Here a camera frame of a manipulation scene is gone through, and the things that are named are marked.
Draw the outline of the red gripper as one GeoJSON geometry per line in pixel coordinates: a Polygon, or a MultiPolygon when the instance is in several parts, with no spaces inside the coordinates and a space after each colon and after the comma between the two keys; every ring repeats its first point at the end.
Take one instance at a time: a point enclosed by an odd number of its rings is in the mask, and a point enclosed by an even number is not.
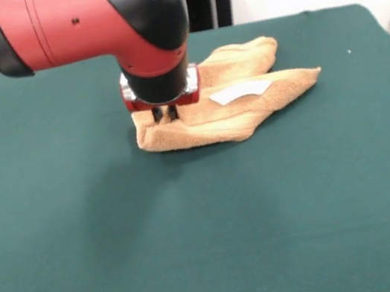
{"type": "Polygon", "coordinates": [[[163,112],[160,107],[168,106],[168,116],[171,121],[179,119],[179,111],[176,105],[186,105],[197,103],[199,100],[199,71],[196,63],[189,63],[185,78],[185,87],[172,101],[163,103],[149,103],[138,98],[134,93],[127,78],[122,73],[119,79],[119,86],[124,105],[130,112],[138,112],[143,110],[151,110],[153,122],[159,123],[163,118],[163,112]]]}

